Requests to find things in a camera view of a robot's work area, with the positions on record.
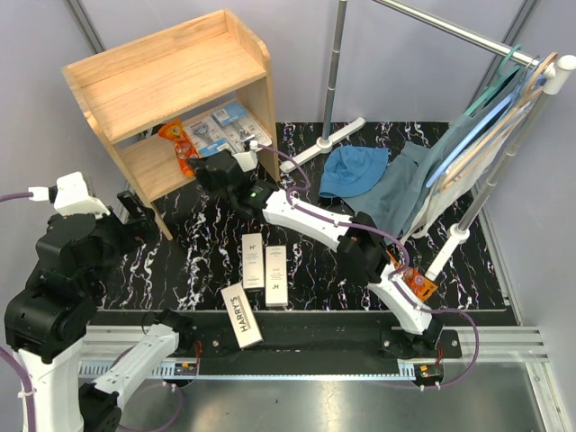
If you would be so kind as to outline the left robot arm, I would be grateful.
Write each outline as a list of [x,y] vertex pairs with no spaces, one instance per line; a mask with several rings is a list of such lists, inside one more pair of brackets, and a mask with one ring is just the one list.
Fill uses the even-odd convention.
[[152,369],[194,349],[194,323],[161,311],[148,332],[107,373],[79,382],[87,325],[104,297],[101,276],[126,254],[158,239],[154,212],[129,191],[118,193],[130,220],[98,206],[52,215],[36,243],[38,262],[7,305],[1,353],[19,374],[26,431],[114,431]]

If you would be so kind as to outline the blue Gillette razor pack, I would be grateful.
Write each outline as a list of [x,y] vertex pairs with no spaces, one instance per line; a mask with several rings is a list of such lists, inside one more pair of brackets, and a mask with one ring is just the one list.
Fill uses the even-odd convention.
[[232,153],[234,148],[221,127],[211,116],[205,116],[194,124],[184,127],[201,158],[207,158],[223,150]]

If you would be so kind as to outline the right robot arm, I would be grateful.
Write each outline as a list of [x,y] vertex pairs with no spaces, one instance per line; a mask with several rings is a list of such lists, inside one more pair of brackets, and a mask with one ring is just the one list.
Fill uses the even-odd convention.
[[367,287],[399,322],[403,334],[389,337],[385,348],[391,355],[409,359],[439,349],[443,324],[403,280],[384,235],[367,214],[326,211],[291,197],[276,184],[253,180],[227,150],[190,158],[187,165],[202,188],[227,199],[238,216],[296,231],[334,251],[343,277]]

